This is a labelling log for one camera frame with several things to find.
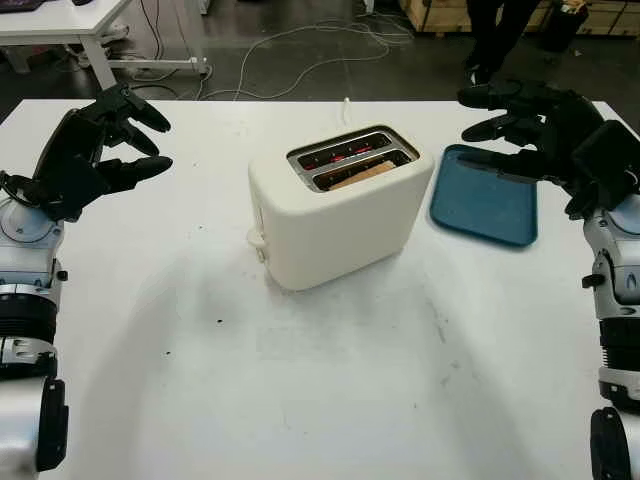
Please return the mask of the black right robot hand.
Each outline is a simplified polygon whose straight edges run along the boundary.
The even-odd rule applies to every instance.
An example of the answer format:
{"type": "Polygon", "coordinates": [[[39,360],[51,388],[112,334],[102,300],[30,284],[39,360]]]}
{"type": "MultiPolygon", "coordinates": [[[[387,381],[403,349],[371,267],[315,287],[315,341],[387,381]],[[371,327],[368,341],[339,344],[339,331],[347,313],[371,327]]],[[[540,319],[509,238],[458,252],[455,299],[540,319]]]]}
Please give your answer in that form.
{"type": "Polygon", "coordinates": [[[461,134],[466,142],[504,139],[520,148],[515,154],[467,152],[459,162],[519,183],[549,181],[571,196],[565,213],[572,220],[596,209],[596,187],[572,159],[604,118],[591,101],[573,90],[543,82],[505,80],[465,87],[458,102],[469,108],[502,110],[461,134]]]}

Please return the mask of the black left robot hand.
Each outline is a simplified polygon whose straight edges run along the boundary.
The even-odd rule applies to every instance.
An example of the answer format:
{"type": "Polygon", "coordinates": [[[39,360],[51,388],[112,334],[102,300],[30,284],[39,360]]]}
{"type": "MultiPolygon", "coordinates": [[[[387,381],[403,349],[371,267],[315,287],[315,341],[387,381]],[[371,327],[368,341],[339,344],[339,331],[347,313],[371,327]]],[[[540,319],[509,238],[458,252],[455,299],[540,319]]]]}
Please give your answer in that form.
{"type": "Polygon", "coordinates": [[[46,144],[33,180],[48,198],[67,199],[83,194],[105,195],[135,188],[172,166],[172,160],[138,127],[137,121],[160,133],[169,121],[126,84],[99,92],[95,101],[63,117],[46,144]],[[124,162],[104,160],[105,147],[125,143],[142,157],[124,162]]]}

